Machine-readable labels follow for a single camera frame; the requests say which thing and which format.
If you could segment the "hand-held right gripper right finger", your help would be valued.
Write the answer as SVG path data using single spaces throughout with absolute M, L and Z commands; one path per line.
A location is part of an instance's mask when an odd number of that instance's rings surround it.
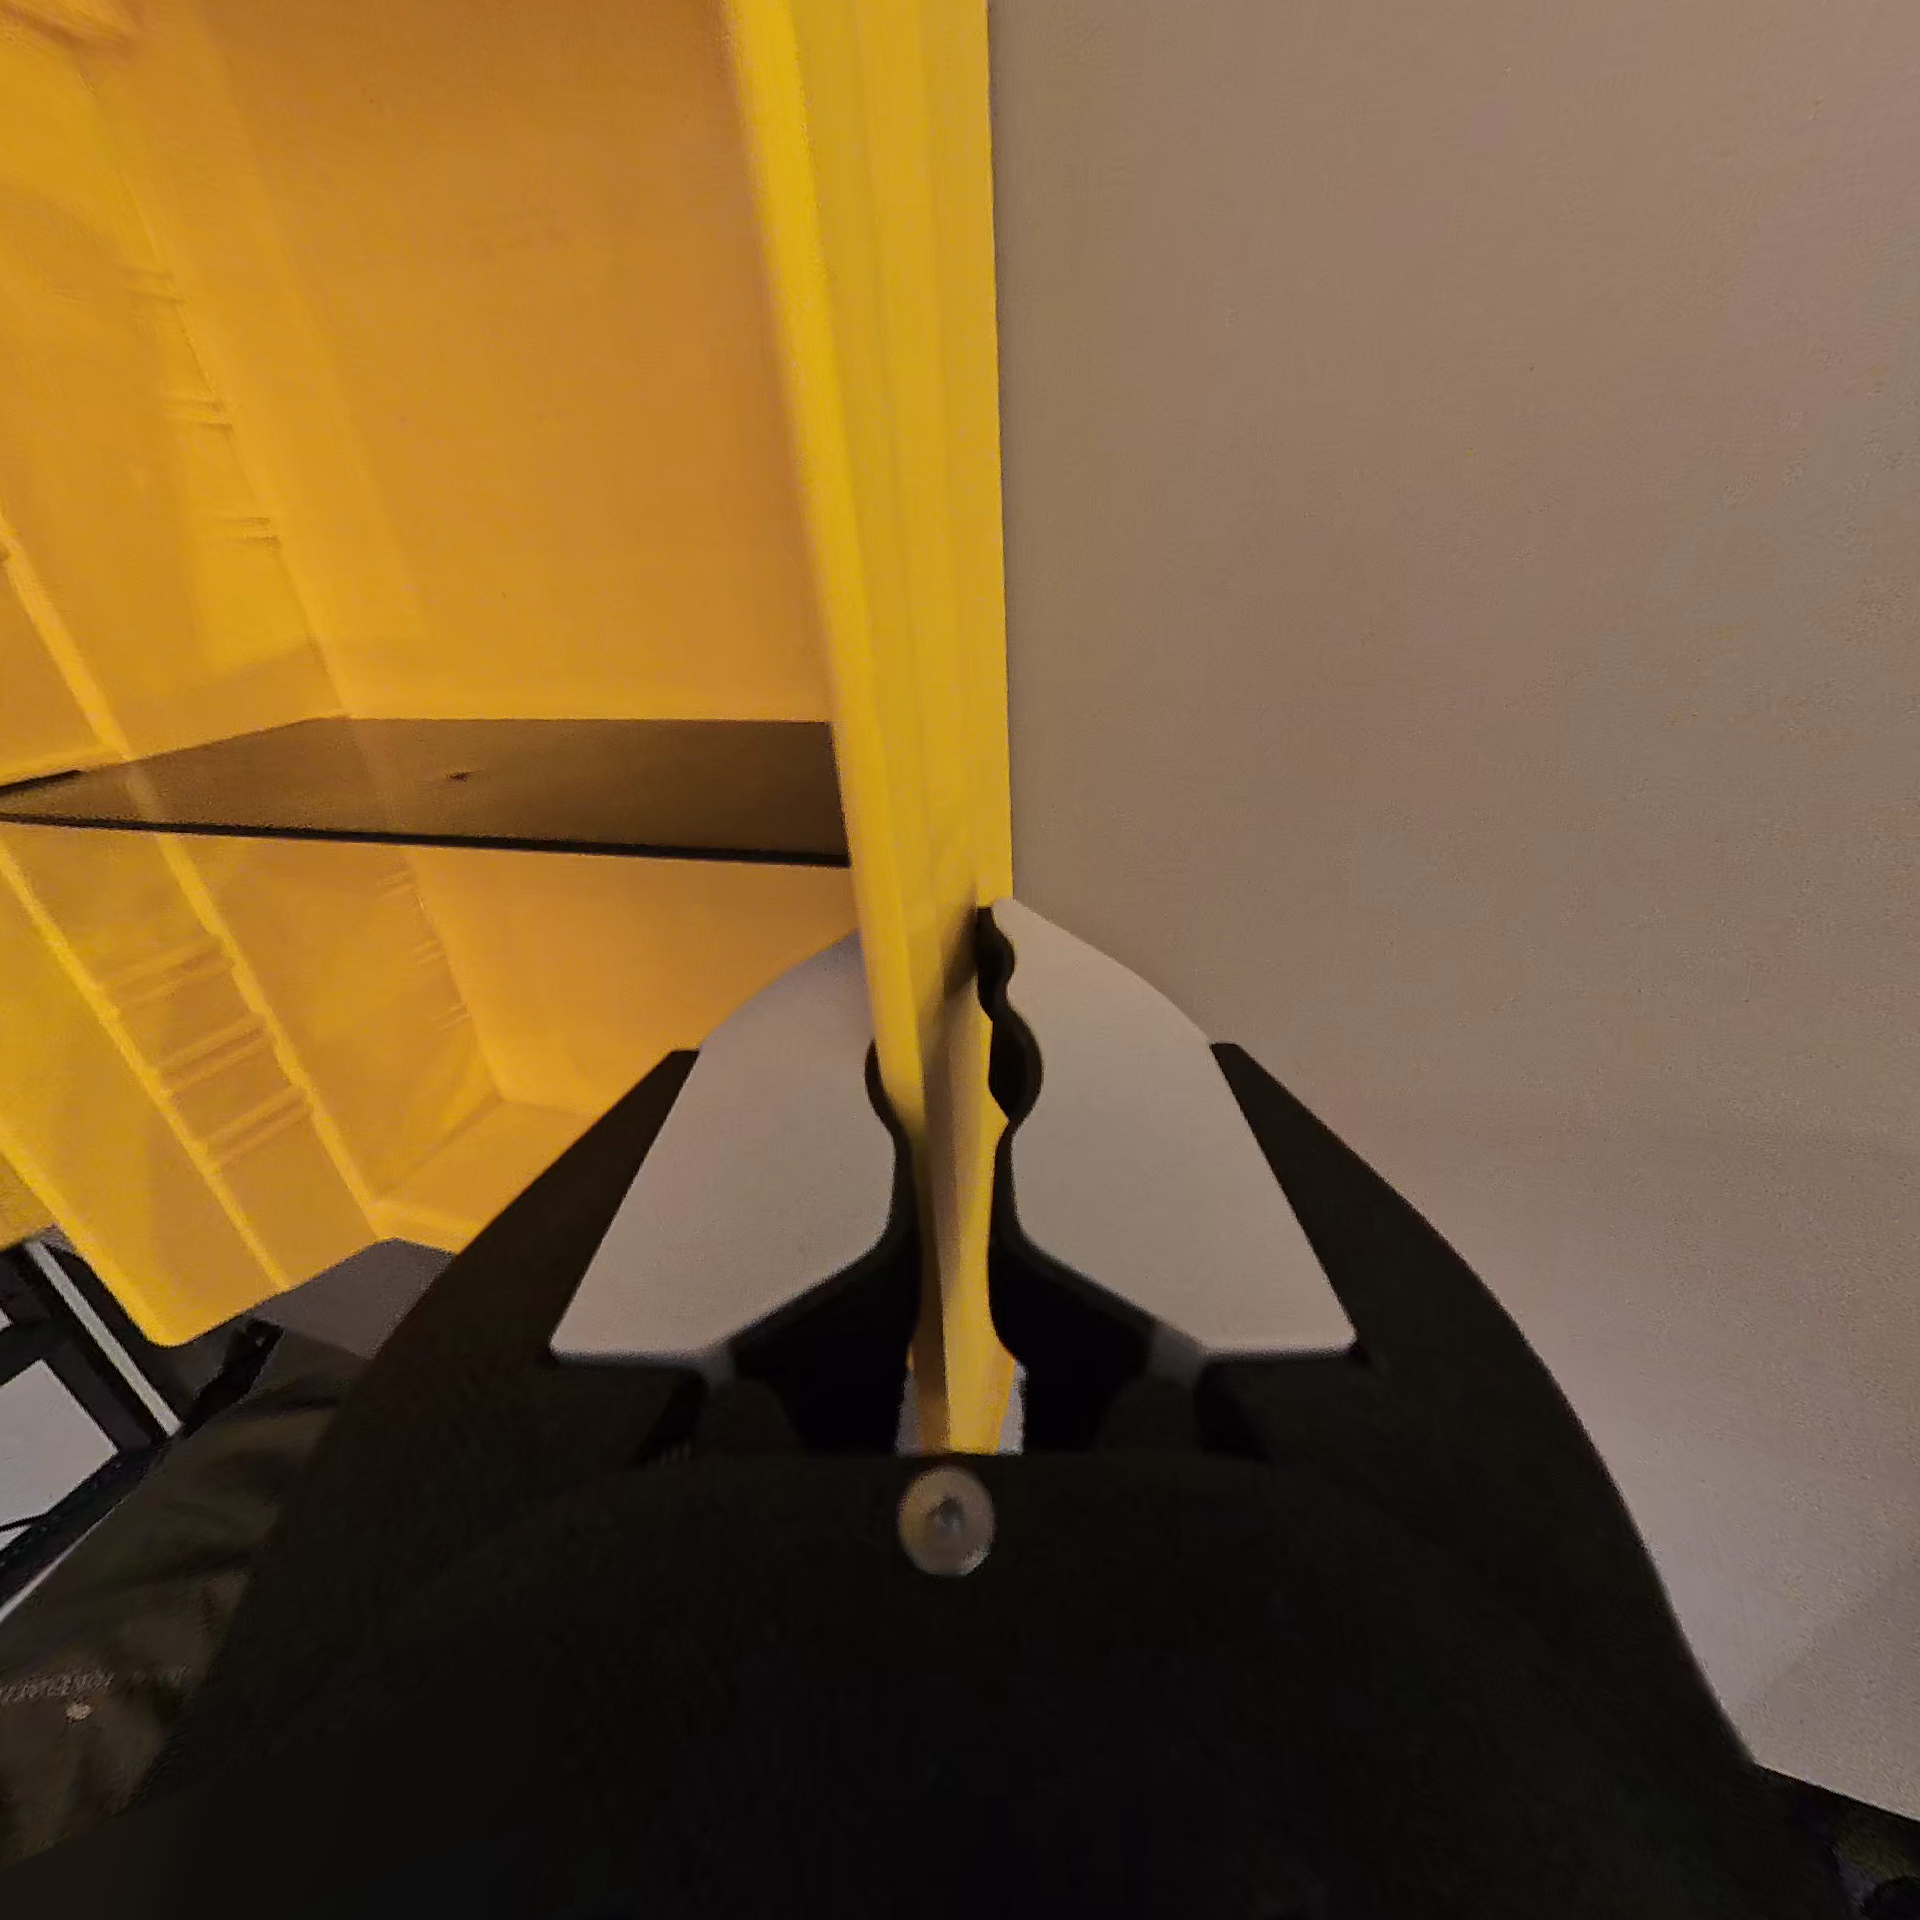
M 1085 1284 L 1151 1369 L 1323 1359 L 1356 1345 L 1203 1031 L 1018 901 L 986 911 L 997 1032 L 1032 1045 L 1013 1093 L 1013 1249 Z

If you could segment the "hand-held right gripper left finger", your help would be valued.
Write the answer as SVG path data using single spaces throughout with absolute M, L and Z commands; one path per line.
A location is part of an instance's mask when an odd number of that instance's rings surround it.
M 744 1337 L 874 1254 L 898 1148 L 866 1087 L 871 1045 L 857 934 L 735 1009 L 694 1052 L 553 1358 L 733 1373 Z

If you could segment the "yellow plastic bin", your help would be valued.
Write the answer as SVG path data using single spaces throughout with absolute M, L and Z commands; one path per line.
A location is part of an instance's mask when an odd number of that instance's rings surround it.
M 850 868 L 5 825 L 5 1243 L 161 1345 L 459 1252 L 854 929 L 999 1442 L 1013 894 L 984 5 L 5 5 L 5 788 L 828 724 Z

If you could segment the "black bin divider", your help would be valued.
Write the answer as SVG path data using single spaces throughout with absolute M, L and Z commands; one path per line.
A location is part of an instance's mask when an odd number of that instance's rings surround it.
M 821 722 L 349 719 L 7 782 L 7 828 L 847 868 Z

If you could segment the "black metal frame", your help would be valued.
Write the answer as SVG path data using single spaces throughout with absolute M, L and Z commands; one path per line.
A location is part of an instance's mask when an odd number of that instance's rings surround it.
M 11 1615 L 179 1437 L 243 1401 L 284 1335 L 238 1317 L 156 1344 L 60 1234 L 3 1254 L 5 1542 Z

